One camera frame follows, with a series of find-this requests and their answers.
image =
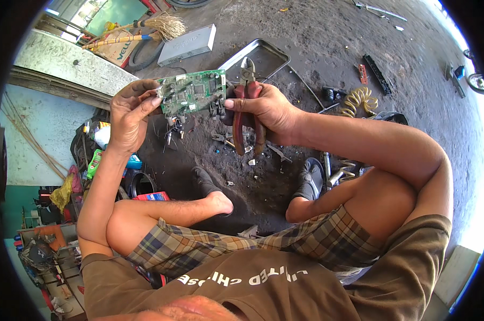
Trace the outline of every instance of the dirty floor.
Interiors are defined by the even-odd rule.
[[[247,43],[261,37],[291,56],[290,66],[320,97],[322,86],[348,90],[360,87],[354,64],[363,62],[362,55],[371,55],[393,85],[393,95],[385,97],[367,69],[371,76],[369,88],[379,100],[378,111],[405,114],[411,126],[438,141],[451,159],[455,214],[450,255],[475,208],[475,173],[483,164],[477,104],[469,98],[461,99],[452,83],[444,78],[447,61],[458,66],[465,58],[423,2],[373,0],[372,5],[404,16],[408,21],[393,17],[380,19],[365,9],[356,8],[349,0],[215,0],[197,9],[178,9],[177,13],[190,30],[214,23],[217,33],[212,52],[175,62],[170,67],[184,68],[186,72],[216,69]],[[289,10],[281,12],[280,8]],[[396,30],[395,25],[404,31]],[[155,48],[156,44],[146,45],[139,57],[144,59]],[[135,73],[139,78],[176,74],[183,74],[183,70],[159,67],[156,62]],[[295,106],[308,112],[320,110],[288,67],[272,79]],[[464,81],[462,85],[465,91],[470,91]],[[340,114],[340,107],[329,113]],[[166,122],[163,117],[154,117],[151,121],[155,130],[150,124],[140,156],[148,166],[147,171],[154,172],[161,189],[171,198],[197,198],[189,173],[192,167],[201,165],[235,204],[231,217],[213,217],[195,228],[236,235],[252,224],[258,224],[264,233],[289,226],[285,210],[297,188],[297,174],[304,159],[318,157],[318,151],[278,146],[293,160],[292,164],[280,163],[279,157],[266,149],[257,158],[258,163],[249,166],[252,156],[239,157],[230,146],[211,140],[213,133],[230,132],[230,127],[209,120],[207,114],[196,114],[195,119],[187,120],[186,127],[186,132],[195,127],[194,131],[178,140],[177,151],[167,149],[162,153]],[[340,166],[336,157],[332,162],[333,167]]]

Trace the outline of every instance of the green circuit board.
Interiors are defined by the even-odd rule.
[[[192,72],[158,80],[162,87],[158,95],[166,117],[213,111],[226,97],[226,74],[223,69]]]

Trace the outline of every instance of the brown t-shirt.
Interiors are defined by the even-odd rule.
[[[83,260],[89,318],[155,309],[184,295],[230,302],[251,320],[419,320],[440,275],[451,222],[427,215],[398,229],[358,281],[299,254],[242,250],[222,255],[158,290],[121,257]]]

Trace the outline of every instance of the pliers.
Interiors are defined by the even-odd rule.
[[[244,57],[240,65],[240,84],[234,89],[237,98],[242,99],[255,99],[260,96],[262,86],[256,81],[254,77],[255,66],[254,62]],[[244,155],[244,136],[242,134],[242,112],[235,112],[233,115],[233,142],[235,143],[235,149],[237,154]],[[260,119],[254,115],[254,131],[256,132],[256,143],[254,145],[254,154],[258,156],[262,153],[265,147],[267,128],[260,122]]]

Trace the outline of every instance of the black sandal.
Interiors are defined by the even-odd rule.
[[[211,192],[222,192],[220,188],[215,186],[207,171],[200,166],[195,166],[192,169],[192,182],[203,198],[207,197]],[[225,214],[223,217],[228,217],[232,213],[233,211],[229,214]]]
[[[322,183],[324,182],[324,169],[317,158],[310,157],[299,174],[299,188],[292,197],[304,197],[309,201],[317,199],[321,195]]]

